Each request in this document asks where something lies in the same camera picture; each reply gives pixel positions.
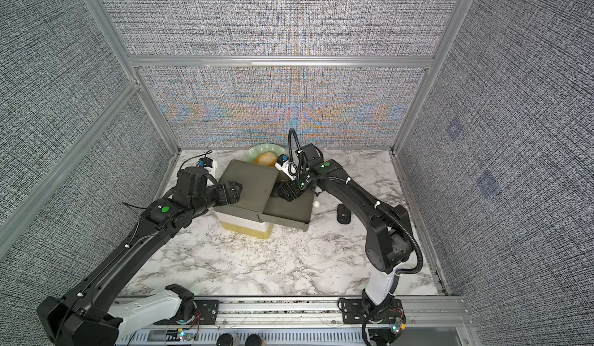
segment patterned backdrop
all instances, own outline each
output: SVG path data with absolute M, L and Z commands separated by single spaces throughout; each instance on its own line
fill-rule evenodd
M 422 68 L 143 67 L 181 147 L 390 146 Z
M 401 156 L 485 345 L 594 344 L 594 0 L 475 0 Z
M 103 0 L 132 54 L 433 55 L 456 0 Z

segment white container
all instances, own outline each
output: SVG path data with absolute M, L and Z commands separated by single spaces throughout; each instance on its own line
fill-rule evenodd
M 258 221 L 231 216 L 221 212 L 215 212 L 215 214 L 225 230 L 239 232 L 240 234 L 246 234 L 260 239 L 270 238 L 272 228 L 274 227 L 272 223 L 259 223 Z

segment metal rail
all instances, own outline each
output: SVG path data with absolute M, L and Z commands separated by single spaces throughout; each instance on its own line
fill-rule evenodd
M 441 36 L 441 40 L 435 50 L 435 62 L 432 68 L 427 71 L 427 74 L 421 80 L 420 87 L 412 102 L 409 104 L 408 110 L 398 128 L 396 138 L 392 145 L 394 153 L 400 152 L 402 145 L 404 145 L 406 141 L 406 137 L 411 132 L 415 119 L 419 115 L 420 109 L 440 72 L 440 68 L 444 63 L 447 54 L 450 52 L 450 47 L 458 35 L 458 31 L 462 26 L 466 13 L 468 13 L 468 9 L 471 7 L 472 1 L 473 0 L 456 0 L 456 5 L 451 12 L 450 18 Z
M 397 155 L 390 154 L 390 158 L 392 160 L 392 165 L 394 166 L 396 176 L 400 181 L 400 187 L 402 188 L 402 192 L 404 193 L 406 202 L 408 203 L 409 213 L 411 214 L 411 221 L 415 224 L 416 231 L 419 234 L 419 239 L 423 246 L 427 262 L 429 263 L 429 268 L 431 270 L 431 273 L 435 273 L 434 275 L 436 275 L 438 278 L 438 283 L 436 283 L 436 285 L 441 285 L 441 291 L 444 292 L 444 294 L 449 294 L 451 293 L 450 286 L 445 280 L 443 268 L 441 267 L 439 258 L 437 258 L 435 247 L 433 245 L 433 242 L 431 241 L 431 237 L 429 236 L 427 226 L 425 226 L 425 220 L 423 219 L 423 216 L 420 213 L 419 206 L 416 203 L 415 195 L 412 193 L 412 189 L 409 185 L 408 179 L 406 178 L 406 174 L 404 172 L 402 164 L 400 163 L 400 160 L 397 157 Z
M 33 222 L 45 203 L 54 195 L 62 182 L 87 154 L 95 140 L 103 133 L 118 112 L 138 90 L 136 82 L 129 82 L 117 97 L 99 114 L 86 131 L 68 149 L 56 165 L 45 175 L 37 187 L 19 207 L 0 225 L 0 258 Z
M 336 67 L 422 67 L 430 68 L 429 56 L 194 56 L 194 55 L 129 55 L 128 63 L 140 66 L 336 66 Z
M 350 328 L 360 325 L 343 324 L 337 306 L 338 296 L 299 297 L 196 297 L 196 300 L 219 300 L 215 325 L 205 328 Z M 473 327 L 464 299 L 448 296 L 398 296 L 407 317 L 407 327 Z M 138 297 L 120 297 L 120 303 L 136 301 Z M 368 327 L 386 327 L 370 324 Z M 166 326 L 152 325 L 153 328 Z
M 122 69 L 128 78 L 131 81 L 137 81 L 138 84 L 140 84 L 138 96 L 140 97 L 140 100 L 143 103 L 143 106 L 145 107 L 149 117 L 157 128 L 157 131 L 159 131 L 159 134 L 163 138 L 165 145 L 167 145 L 167 149 L 169 149 L 172 155 L 177 154 L 179 152 L 179 146 L 175 139 L 174 133 L 169 127 L 165 116 L 163 116 L 163 113 L 157 106 L 154 98 L 150 94 L 148 87 L 146 87 L 146 84 L 130 65 L 130 63 L 128 63 L 128 49 L 123 43 L 122 38 L 120 37 L 115 24 L 112 22 L 111 17 L 109 17 L 108 12 L 103 5 L 103 1 L 83 1 L 87 5 L 88 10 L 91 12 L 91 15 L 93 15 L 95 22 L 99 26 L 99 29 L 103 33 L 105 39 L 108 41 L 109 46 L 112 48 L 112 51 L 114 52 L 120 65 L 122 65 Z

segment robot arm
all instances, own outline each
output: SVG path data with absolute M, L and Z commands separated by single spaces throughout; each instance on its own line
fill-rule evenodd
M 209 158 L 200 160 L 212 164 Z M 213 185 L 206 186 L 208 179 Z M 218 184 L 204 167 L 180 170 L 176 186 L 142 212 L 130 235 L 89 276 L 61 298 L 47 297 L 37 307 L 50 340 L 60 346 L 112 345 L 157 320 L 188 320 L 194 314 L 194 295 L 179 285 L 139 301 L 134 310 L 113 303 L 154 252 L 208 208 L 239 201 L 241 188 L 234 182 Z
M 321 150 L 313 144 L 301 148 L 293 128 L 289 130 L 289 149 L 292 137 L 297 145 L 299 164 L 295 174 L 289 172 L 291 180 L 278 186 L 278 195 L 287 201 L 293 201 L 307 187 L 314 190 L 316 186 L 320 187 L 322 191 L 337 197 L 365 225 L 365 253 L 374 269 L 362 294 L 362 312 L 365 314 L 362 320 L 362 337 L 367 346 L 371 346 L 365 331 L 366 324 L 369 321 L 383 321 L 389 310 L 399 310 L 402 316 L 392 326 L 392 336 L 381 340 L 390 344 L 400 336 L 406 321 L 402 309 L 397 306 L 392 309 L 400 274 L 415 274 L 423 267 L 423 255 L 413 237 L 408 212 L 401 205 L 392 207 L 367 192 L 336 161 L 325 161 Z M 292 154 L 289 157 L 279 157 L 279 161 L 288 162 L 288 165 L 278 166 L 285 172 L 294 167 Z M 412 252 L 416 254 L 416 266 L 411 269 L 401 268 L 401 264 L 409 259 Z

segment gray box lid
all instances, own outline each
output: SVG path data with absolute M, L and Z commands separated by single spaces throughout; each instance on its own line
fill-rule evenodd
M 314 201 L 313 190 L 307 189 L 290 203 L 280 197 L 270 197 L 275 181 L 287 179 L 289 178 L 276 168 L 231 160 L 219 182 L 239 182 L 242 185 L 239 201 L 213 209 L 251 221 L 274 223 L 307 231 Z
M 219 179 L 220 183 L 239 182 L 242 186 L 239 201 L 235 204 L 213 208 L 227 215 L 258 220 L 257 213 L 262 212 L 272 192 L 278 170 L 273 167 L 231 160 Z

